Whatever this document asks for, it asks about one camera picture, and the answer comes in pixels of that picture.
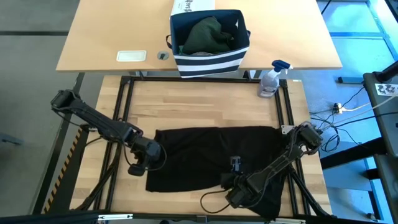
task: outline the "spray bottle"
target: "spray bottle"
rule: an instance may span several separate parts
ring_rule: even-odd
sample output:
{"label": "spray bottle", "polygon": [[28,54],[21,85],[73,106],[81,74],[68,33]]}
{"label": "spray bottle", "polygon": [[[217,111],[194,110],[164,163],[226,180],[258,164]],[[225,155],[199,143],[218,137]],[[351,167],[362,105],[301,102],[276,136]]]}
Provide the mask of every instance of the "spray bottle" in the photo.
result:
{"label": "spray bottle", "polygon": [[275,60],[272,62],[274,69],[268,74],[265,74],[260,81],[260,85],[257,91],[257,95],[261,98],[270,98],[279,88],[279,77],[280,71],[285,69],[286,74],[288,69],[293,69],[289,63],[282,60]]}

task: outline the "white cable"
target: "white cable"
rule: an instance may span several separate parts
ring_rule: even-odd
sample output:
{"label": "white cable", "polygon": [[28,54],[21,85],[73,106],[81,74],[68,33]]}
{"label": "white cable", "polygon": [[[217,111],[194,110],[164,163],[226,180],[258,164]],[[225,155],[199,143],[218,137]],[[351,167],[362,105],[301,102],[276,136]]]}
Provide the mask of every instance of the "white cable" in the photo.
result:
{"label": "white cable", "polygon": [[[346,120],[348,120],[348,119],[355,118],[355,117],[357,117],[357,116],[359,116],[359,115],[365,114],[365,113],[367,113],[367,112],[369,112],[369,111],[371,111],[371,110],[373,110],[373,109],[378,108],[379,106],[382,106],[383,104],[387,103],[388,101],[392,100],[392,99],[395,98],[395,97],[396,97],[396,95],[395,95],[395,96],[392,96],[392,97],[390,97],[390,98],[388,98],[388,99],[386,99],[386,100],[384,100],[383,102],[379,103],[379,104],[376,105],[376,106],[373,106],[373,107],[370,108],[369,110],[363,111],[362,113],[357,114],[357,115],[354,115],[354,116],[352,116],[352,117],[350,117],[350,118],[346,118],[346,119],[342,119],[341,121],[337,121],[337,122],[333,123],[333,125],[338,124],[338,123],[341,123],[341,122],[346,121]],[[329,127],[331,127],[331,125],[329,125],[329,126],[323,128],[322,131],[326,130],[326,128],[329,128]]]}
{"label": "white cable", "polygon": [[356,111],[356,110],[358,110],[358,109],[361,109],[362,107],[364,107],[364,106],[366,106],[366,105],[369,105],[370,103],[366,103],[366,104],[364,104],[364,105],[362,105],[362,106],[359,106],[359,107],[357,107],[357,108],[354,108],[354,109],[346,109],[346,108],[344,108],[344,107],[342,107],[342,108],[340,108],[341,109],[341,111]]}

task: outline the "wooden tabletop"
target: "wooden tabletop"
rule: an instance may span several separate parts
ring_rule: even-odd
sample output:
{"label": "wooden tabletop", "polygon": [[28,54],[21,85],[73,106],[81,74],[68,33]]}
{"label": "wooden tabletop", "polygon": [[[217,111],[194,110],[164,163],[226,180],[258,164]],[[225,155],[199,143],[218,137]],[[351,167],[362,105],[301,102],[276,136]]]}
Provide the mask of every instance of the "wooden tabletop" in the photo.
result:
{"label": "wooden tabletop", "polygon": [[[165,42],[174,0],[81,0],[57,71],[176,70]],[[271,68],[281,59],[295,68],[341,68],[316,0],[216,0],[217,9],[239,9],[251,31],[240,66]],[[120,50],[146,50],[143,62],[117,62]],[[170,58],[158,60],[159,51]]]}
{"label": "wooden tabletop", "polygon": [[[119,76],[106,76],[99,93],[96,109],[112,117],[118,94]],[[309,119],[307,101],[301,81],[288,81],[289,96],[294,121],[300,124]],[[144,136],[153,138],[156,129],[188,127],[273,126],[278,128],[275,99],[256,96],[257,84],[249,83],[198,83],[198,82],[143,82],[136,81],[133,89],[128,122],[138,125]],[[97,138],[91,133],[88,141]],[[103,162],[105,141],[97,141],[86,147],[70,208],[76,208],[96,185]],[[134,156],[127,152],[130,161]],[[317,202],[331,213],[325,180],[318,154],[302,158],[305,182]],[[146,174],[136,177],[127,173],[128,164],[121,158],[111,210],[132,213],[205,214],[199,204],[205,190],[177,193],[147,192]],[[101,208],[108,186],[105,187]],[[303,213],[302,198],[296,187],[298,209]],[[203,202],[207,209],[218,210],[226,205],[223,194],[209,195]],[[220,215],[257,216],[248,209],[227,208]],[[288,184],[282,194],[279,215],[291,217],[292,208]]]}

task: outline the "yellow black tape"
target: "yellow black tape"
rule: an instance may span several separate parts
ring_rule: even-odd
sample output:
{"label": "yellow black tape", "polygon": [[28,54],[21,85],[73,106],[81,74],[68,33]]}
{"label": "yellow black tape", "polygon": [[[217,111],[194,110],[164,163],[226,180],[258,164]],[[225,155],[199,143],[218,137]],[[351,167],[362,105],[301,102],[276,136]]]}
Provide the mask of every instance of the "yellow black tape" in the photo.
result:
{"label": "yellow black tape", "polygon": [[72,143],[72,147],[69,149],[69,153],[67,155],[67,158],[65,159],[65,162],[62,165],[61,172],[60,172],[60,174],[58,175],[58,178],[55,181],[54,188],[52,189],[51,194],[50,194],[49,198],[47,199],[47,201],[46,201],[46,203],[44,205],[44,209],[42,210],[42,214],[46,214],[50,210],[50,206],[51,206],[51,204],[52,204],[52,202],[53,202],[53,200],[55,198],[55,194],[57,193],[57,190],[58,190],[58,188],[59,188],[59,186],[61,184],[61,180],[63,178],[63,175],[67,171],[69,162],[71,161],[73,152],[75,152],[75,148],[76,148],[77,142],[80,139],[80,134],[81,134],[82,131],[83,130],[81,128],[79,128],[79,130],[77,131],[75,139],[73,140],[73,143]]}

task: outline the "gray floor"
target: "gray floor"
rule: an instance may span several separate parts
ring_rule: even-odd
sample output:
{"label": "gray floor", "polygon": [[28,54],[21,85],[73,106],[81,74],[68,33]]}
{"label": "gray floor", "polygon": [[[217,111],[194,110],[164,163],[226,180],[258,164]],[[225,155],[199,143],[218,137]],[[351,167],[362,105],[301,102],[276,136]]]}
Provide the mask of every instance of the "gray floor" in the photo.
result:
{"label": "gray floor", "polygon": [[[376,11],[385,12],[382,1],[372,2],[377,6]],[[68,30],[77,4],[77,0],[2,0],[0,30]],[[319,5],[323,9],[325,3],[320,2]],[[368,8],[360,2],[333,2],[324,18],[330,32],[378,31]],[[391,17],[384,13],[381,21],[391,37],[398,36],[395,32],[398,30],[397,24],[391,23]],[[59,89],[71,88],[77,76],[76,73],[55,72],[64,41],[64,37],[0,36],[0,133],[8,133],[25,141],[23,146],[0,143],[0,216],[29,213],[37,193],[60,124],[60,118],[50,110],[49,102]],[[334,38],[333,41],[343,69],[293,70],[282,77],[303,80],[308,106],[313,112],[328,109],[336,102],[344,103],[359,90],[359,85],[337,84],[337,77],[360,77],[365,72],[382,70],[394,61],[384,41],[380,39]],[[91,106],[95,106],[103,75],[86,74],[81,95]],[[169,72],[148,75],[178,74]],[[363,91],[346,107],[354,108],[368,101]],[[355,112],[338,115],[336,120],[353,114]],[[73,126],[69,128],[61,161],[66,157],[76,129]],[[375,131],[377,124],[373,119],[346,126],[345,129],[358,142],[366,142],[380,135]],[[324,138],[332,134],[327,131]],[[341,134],[341,140],[352,142],[345,133]],[[325,172],[333,213],[341,218],[368,220],[365,214],[372,212],[368,194],[336,188],[331,184],[333,176],[332,171]],[[379,183],[376,185],[378,191],[382,192]],[[388,215],[385,219],[386,222],[391,222]]]}

